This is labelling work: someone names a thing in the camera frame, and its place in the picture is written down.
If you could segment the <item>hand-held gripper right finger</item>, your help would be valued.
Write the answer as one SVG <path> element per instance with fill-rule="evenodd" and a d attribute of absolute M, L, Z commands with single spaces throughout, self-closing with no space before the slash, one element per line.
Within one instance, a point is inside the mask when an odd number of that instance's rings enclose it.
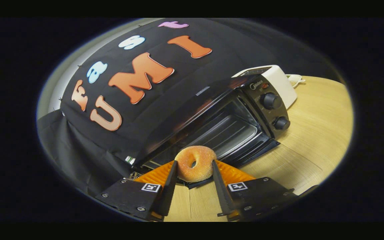
<path fill-rule="evenodd" d="M 255 178 L 218 160 L 212 162 L 213 180 L 221 207 L 219 217 L 228 221 L 255 221 L 299 199 L 269 177 Z"/>

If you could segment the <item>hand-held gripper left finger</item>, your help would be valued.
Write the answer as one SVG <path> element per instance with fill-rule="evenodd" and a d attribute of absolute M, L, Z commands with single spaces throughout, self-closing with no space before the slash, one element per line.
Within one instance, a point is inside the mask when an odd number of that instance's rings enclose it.
<path fill-rule="evenodd" d="M 177 161 L 138 177 L 115 182 L 95 198 L 130 217 L 162 222 L 168 216 L 177 182 Z"/>

